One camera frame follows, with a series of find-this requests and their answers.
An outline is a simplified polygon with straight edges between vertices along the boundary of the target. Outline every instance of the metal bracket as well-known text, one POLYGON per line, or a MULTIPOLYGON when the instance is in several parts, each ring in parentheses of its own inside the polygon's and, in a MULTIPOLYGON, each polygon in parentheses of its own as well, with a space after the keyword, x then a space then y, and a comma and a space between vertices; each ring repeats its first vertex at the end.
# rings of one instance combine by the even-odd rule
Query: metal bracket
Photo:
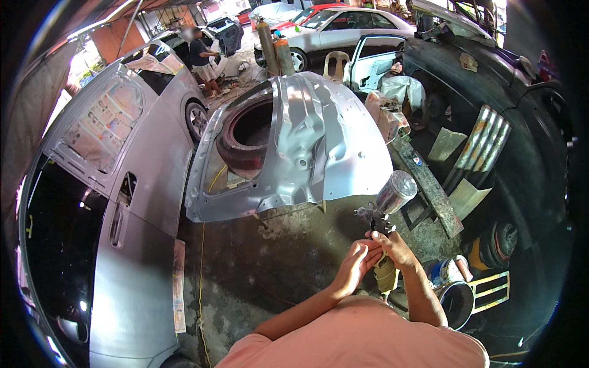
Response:
POLYGON ((489 276, 489 277, 486 277, 484 279, 470 281, 468 283, 468 285, 472 288, 472 292, 475 295, 475 306, 477 305, 477 300, 479 298, 482 298, 484 296, 487 296, 487 295, 496 293, 497 291, 500 291, 500 290, 503 290, 503 289, 506 289, 506 292, 507 292, 504 297, 501 297, 501 298, 499 298, 499 299, 497 299, 495 301, 492 301, 490 303, 487 303, 487 304, 484 304, 484 305, 481 305, 481 306, 478 306, 478 307, 474 308, 472 310, 472 313, 471 314, 475 314, 475 313, 479 313, 480 311, 487 310, 487 309, 489 309, 491 307, 494 307, 494 306, 496 306, 498 304, 501 304, 504 301, 506 301, 506 300, 509 299, 509 271, 498 273, 496 275, 489 276), (488 282, 493 281, 493 280, 500 279, 502 277, 505 277, 506 278, 506 281, 505 281, 504 284, 499 285, 499 286, 496 286, 496 287, 493 287, 493 288, 491 288, 489 290, 485 290, 485 291, 481 291, 481 292, 477 293, 477 289, 480 289, 484 284, 487 284, 488 282))

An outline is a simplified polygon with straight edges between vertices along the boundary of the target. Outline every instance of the hand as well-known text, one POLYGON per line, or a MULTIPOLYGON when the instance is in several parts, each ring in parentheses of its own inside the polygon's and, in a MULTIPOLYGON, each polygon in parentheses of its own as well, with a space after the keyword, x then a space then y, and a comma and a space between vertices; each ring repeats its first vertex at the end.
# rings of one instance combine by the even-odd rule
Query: hand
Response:
POLYGON ((390 233, 389 237, 378 231, 367 231, 365 235, 367 237, 372 236, 375 242, 382 245, 383 249, 395 263, 395 268, 402 271, 404 268, 415 265, 416 262, 419 263, 411 249, 409 249, 403 238, 396 231, 390 233))
POLYGON ((352 295, 366 272, 382 256, 382 247, 373 240, 356 240, 344 258, 334 281, 327 288, 334 298, 340 300, 352 295))

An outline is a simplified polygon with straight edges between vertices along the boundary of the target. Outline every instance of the plastic bag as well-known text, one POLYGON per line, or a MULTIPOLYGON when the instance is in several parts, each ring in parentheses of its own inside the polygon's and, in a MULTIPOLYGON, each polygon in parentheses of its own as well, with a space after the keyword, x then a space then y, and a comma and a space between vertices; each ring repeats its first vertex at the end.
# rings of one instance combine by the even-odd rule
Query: plastic bag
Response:
POLYGON ((407 94, 412 111, 421 108, 425 101, 423 85, 417 79, 405 75, 383 78, 382 93, 388 98, 395 97, 401 104, 405 100, 405 94, 407 94))

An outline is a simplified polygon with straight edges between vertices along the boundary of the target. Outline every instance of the shirt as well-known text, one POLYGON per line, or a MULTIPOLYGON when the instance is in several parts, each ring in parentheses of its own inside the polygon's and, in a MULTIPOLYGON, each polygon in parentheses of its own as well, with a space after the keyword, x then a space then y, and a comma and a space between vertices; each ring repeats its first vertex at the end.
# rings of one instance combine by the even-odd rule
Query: shirt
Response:
POLYGON ((190 62, 192 65, 202 67, 203 65, 207 65, 209 63, 209 57, 201 57, 201 52, 207 52, 207 47, 201 40, 195 39, 190 43, 190 62))
POLYGON ((216 368, 488 366, 477 339, 450 327, 407 321, 375 298, 349 296, 276 341, 247 335, 216 368))

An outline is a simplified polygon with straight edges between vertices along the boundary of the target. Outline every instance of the car wheel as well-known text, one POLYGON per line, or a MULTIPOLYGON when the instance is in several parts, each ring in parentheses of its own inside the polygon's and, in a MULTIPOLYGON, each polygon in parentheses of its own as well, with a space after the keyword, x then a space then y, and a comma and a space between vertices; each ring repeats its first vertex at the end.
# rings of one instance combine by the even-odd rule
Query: car wheel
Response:
POLYGON ((200 365, 182 355, 172 355, 160 368, 200 368, 200 365))
POLYGON ((200 142, 200 138, 204 133, 204 129, 207 127, 207 122, 209 121, 209 118, 207 118, 207 111, 201 104, 191 102, 186 105, 185 116, 190 136, 194 143, 197 144, 200 142))
POLYGON ((296 73, 307 70, 307 55, 303 51, 290 48, 290 56, 293 58, 294 71, 296 73))

